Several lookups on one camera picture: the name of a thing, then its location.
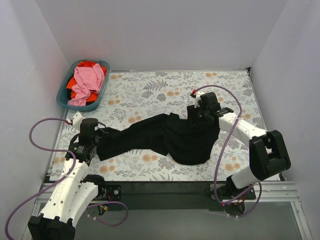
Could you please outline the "black t shirt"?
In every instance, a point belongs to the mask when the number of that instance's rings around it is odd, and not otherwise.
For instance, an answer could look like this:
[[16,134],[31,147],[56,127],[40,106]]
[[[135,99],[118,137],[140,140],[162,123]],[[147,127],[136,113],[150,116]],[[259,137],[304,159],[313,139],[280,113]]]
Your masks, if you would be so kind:
[[170,155],[177,163],[187,166],[208,161],[220,133],[218,124],[206,121],[191,126],[175,113],[162,113],[124,130],[110,127],[105,130],[107,134],[97,147],[102,161],[130,150],[152,150],[163,156]]

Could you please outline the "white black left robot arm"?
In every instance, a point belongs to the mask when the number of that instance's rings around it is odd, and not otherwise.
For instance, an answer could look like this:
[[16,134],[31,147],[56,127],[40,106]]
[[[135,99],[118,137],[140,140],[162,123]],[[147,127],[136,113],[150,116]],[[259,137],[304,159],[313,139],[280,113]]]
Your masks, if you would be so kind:
[[34,240],[74,239],[76,225],[90,202],[103,199],[107,193],[102,176],[87,174],[106,132],[99,128],[96,118],[84,118],[79,113],[71,124],[79,134],[70,141],[61,176],[39,215],[28,221]]

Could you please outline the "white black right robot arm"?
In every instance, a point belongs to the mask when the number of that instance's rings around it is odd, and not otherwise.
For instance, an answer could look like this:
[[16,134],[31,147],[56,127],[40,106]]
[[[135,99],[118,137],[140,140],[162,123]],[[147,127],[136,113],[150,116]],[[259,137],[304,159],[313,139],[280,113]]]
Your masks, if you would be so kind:
[[283,139],[277,131],[266,131],[240,119],[233,110],[222,108],[216,94],[194,90],[194,104],[187,107],[192,126],[213,123],[248,147],[249,165],[229,176],[225,185],[217,188],[218,197],[237,199],[250,185],[288,170],[291,160]]

